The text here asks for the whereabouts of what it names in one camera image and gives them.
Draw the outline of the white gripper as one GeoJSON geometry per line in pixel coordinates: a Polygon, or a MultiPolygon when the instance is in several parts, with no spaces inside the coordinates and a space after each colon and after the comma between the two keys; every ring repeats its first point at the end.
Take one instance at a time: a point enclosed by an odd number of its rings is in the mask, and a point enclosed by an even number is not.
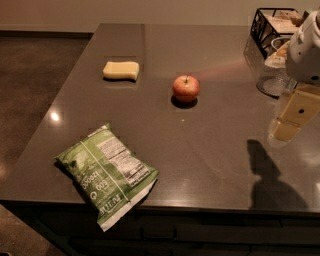
{"type": "Polygon", "coordinates": [[[286,70],[300,84],[280,97],[270,136],[291,141],[320,112],[320,10],[308,15],[293,34],[287,49],[286,70]]]}

